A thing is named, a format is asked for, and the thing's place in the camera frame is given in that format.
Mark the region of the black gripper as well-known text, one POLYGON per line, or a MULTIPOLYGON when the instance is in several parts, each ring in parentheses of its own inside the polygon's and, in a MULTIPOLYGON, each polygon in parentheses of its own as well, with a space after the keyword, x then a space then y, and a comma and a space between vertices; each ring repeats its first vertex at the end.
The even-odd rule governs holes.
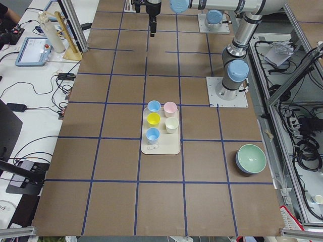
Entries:
POLYGON ((146 12, 149 15, 150 37, 154 37, 157 28, 157 16, 160 14, 162 6, 161 0, 147 0, 146 12))

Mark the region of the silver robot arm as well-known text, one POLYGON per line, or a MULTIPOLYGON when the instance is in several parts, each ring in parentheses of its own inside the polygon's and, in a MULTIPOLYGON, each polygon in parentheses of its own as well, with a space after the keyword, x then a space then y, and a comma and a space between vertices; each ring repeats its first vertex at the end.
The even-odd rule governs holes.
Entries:
POLYGON ((205 25, 207 28, 219 28, 223 22, 224 12, 219 10, 208 10, 205 18, 205 25))
POLYGON ((243 13, 235 37, 223 51, 225 75, 220 89, 238 91, 240 85, 248 76, 249 66, 244 62, 246 49, 257 26, 265 15, 272 14, 285 5, 286 1, 170 1, 170 8, 175 13, 182 13, 187 9, 198 10, 233 10, 243 13))

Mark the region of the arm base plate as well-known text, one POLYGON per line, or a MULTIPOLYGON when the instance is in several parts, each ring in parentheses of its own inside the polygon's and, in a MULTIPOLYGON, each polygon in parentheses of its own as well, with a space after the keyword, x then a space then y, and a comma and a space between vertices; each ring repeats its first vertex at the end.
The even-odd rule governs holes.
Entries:
POLYGON ((222 83, 222 77, 206 77, 210 107, 248 108, 245 92, 238 92, 233 100, 224 100, 216 93, 216 87, 222 83))
POLYGON ((226 16, 223 15, 223 21, 218 24, 211 24, 207 21, 206 14, 198 14, 198 25, 200 33, 211 33, 211 34, 229 34, 230 29, 226 16))

